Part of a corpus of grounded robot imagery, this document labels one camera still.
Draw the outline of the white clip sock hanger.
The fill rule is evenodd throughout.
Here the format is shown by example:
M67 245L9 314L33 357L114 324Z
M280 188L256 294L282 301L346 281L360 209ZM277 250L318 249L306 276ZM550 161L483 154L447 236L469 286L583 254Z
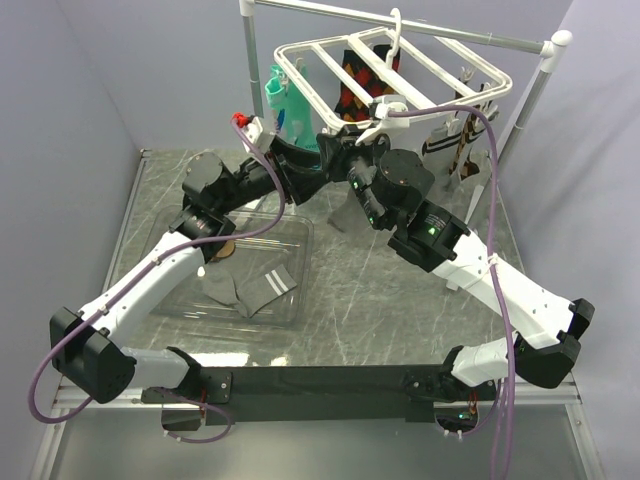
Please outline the white clip sock hanger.
M360 11L356 11L354 14L363 21L374 23L376 27L349 35L286 44L276 48L274 51L275 62L297 85L300 92L309 102L311 108L324 121L325 130L328 133L337 133L349 123L339 118L308 80L297 70L296 66L290 62L288 58L290 54L305 52L315 54L338 80L343 82L355 94L356 98L368 108L369 115L369 106L376 97L367 93L364 87L360 86L354 78L350 77L346 70L326 51L330 46L339 43L347 44L380 80L388 84L395 91L393 95L400 95L404 98L408 112L401 113L401 116L408 117L410 124L413 121L422 121L426 118L439 116L449 111L456 111L462 109L464 106L473 107L482 105L490 100L505 96L512 89L512 79L505 72L489 63L458 40L450 36L436 34L434 38L438 42L466 61L472 69L484 73L492 81L491 87L482 91L473 90L465 85L461 80L449 73L426 54L422 53L402 36L402 31L409 28L411 24L402 20L398 9L393 9L391 15L388 17ZM384 63L374 53L374 46L378 44L390 44L392 46L387 57L387 63ZM435 75L436 78L452 88L459 94L459 98L444 104L436 104L397 71L394 71L390 63L398 49L408 53L409 56L414 58L427 72ZM354 128L363 132L370 123L369 115L367 119L354 122L352 125Z

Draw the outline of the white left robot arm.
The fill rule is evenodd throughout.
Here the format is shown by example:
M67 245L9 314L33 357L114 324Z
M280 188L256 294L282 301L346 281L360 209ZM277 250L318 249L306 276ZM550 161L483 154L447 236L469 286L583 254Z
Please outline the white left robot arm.
M202 366L174 347L128 349L131 333L179 283L241 238L229 213L272 192L283 203L303 203L327 182L327 153L280 138L231 171L213 152L192 159L182 184L183 207L156 246L118 283L74 312L50 320L51 363L84 391L106 404L129 387L163 388L176 401L199 397Z

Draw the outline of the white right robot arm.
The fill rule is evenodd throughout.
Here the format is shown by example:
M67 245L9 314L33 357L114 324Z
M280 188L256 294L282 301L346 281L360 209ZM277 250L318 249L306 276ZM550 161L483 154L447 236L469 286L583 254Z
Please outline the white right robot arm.
M460 399L489 380L515 375L554 389L573 369L594 307L551 293L490 252L459 218L428 200L435 177L409 150L387 137L359 145L341 132L317 137L322 171L349 183L371 226L389 230L389 247L408 263L451 281L506 322L505 336L460 346L439 374L444 395Z

